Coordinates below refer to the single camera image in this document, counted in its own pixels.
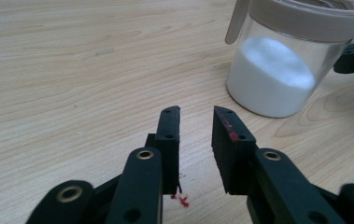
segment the screw hole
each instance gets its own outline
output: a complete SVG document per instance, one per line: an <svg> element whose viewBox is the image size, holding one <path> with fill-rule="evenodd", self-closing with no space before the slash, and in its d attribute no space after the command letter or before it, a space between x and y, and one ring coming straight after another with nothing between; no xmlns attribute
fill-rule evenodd
<svg viewBox="0 0 354 224"><path fill-rule="evenodd" d="M141 218L141 212L138 209L130 209L124 213L124 220L127 222L136 222Z"/></svg>
<svg viewBox="0 0 354 224"><path fill-rule="evenodd" d="M136 157L140 160L148 160L154 156L153 152L148 150L140 151L136 154Z"/></svg>
<svg viewBox="0 0 354 224"><path fill-rule="evenodd" d="M70 203L76 200L83 193L83 189L78 186L66 187L57 194L57 200L60 203Z"/></svg>
<svg viewBox="0 0 354 224"><path fill-rule="evenodd" d="M314 223L318 223L318 224L327 224L328 223L328 219L319 212L315 212L315 211L309 212L308 217Z"/></svg>
<svg viewBox="0 0 354 224"><path fill-rule="evenodd" d="M278 155L278 153L275 152L270 152L270 151L266 151L263 153L263 156L270 161L279 161L281 160L281 156Z"/></svg>

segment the container lid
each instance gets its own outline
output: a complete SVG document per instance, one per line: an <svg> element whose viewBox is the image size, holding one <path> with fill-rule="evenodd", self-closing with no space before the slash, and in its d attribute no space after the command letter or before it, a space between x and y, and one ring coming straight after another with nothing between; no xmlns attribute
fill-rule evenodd
<svg viewBox="0 0 354 224"><path fill-rule="evenodd" d="M280 33L319 42L354 38L354 0L251 0L249 15Z"/></svg>

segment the white powder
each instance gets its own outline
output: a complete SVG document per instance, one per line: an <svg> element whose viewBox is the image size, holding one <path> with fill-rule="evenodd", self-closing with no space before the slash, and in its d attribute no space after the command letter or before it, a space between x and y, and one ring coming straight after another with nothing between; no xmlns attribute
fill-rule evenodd
<svg viewBox="0 0 354 224"><path fill-rule="evenodd" d="M266 37L251 38L239 46L227 80L237 103L274 118L301 110L315 85L310 69L296 53Z"/></svg>

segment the plastic container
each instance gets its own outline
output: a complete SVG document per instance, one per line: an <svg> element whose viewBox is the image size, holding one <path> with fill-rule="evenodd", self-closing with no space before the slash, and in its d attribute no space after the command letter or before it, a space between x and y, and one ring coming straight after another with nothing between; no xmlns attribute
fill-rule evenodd
<svg viewBox="0 0 354 224"><path fill-rule="evenodd" d="M247 4L241 1L236 7ZM232 43L244 23L227 89L252 112L291 116L354 38L354 1L252 0L247 17L244 11L234 9L226 35L226 43Z"/></svg>

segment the wooden table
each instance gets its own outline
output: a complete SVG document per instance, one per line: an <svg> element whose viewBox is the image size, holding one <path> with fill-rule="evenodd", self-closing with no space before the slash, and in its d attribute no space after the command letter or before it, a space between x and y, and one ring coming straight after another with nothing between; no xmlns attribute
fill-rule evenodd
<svg viewBox="0 0 354 224"><path fill-rule="evenodd" d="M224 193L210 146L213 106L234 110L260 147L287 153L314 184L354 182L354 75L331 72L287 119L248 112L225 80L234 1L0 1L0 223L23 223L54 186L120 174L181 107L180 182L164 223L250 223Z"/></svg>

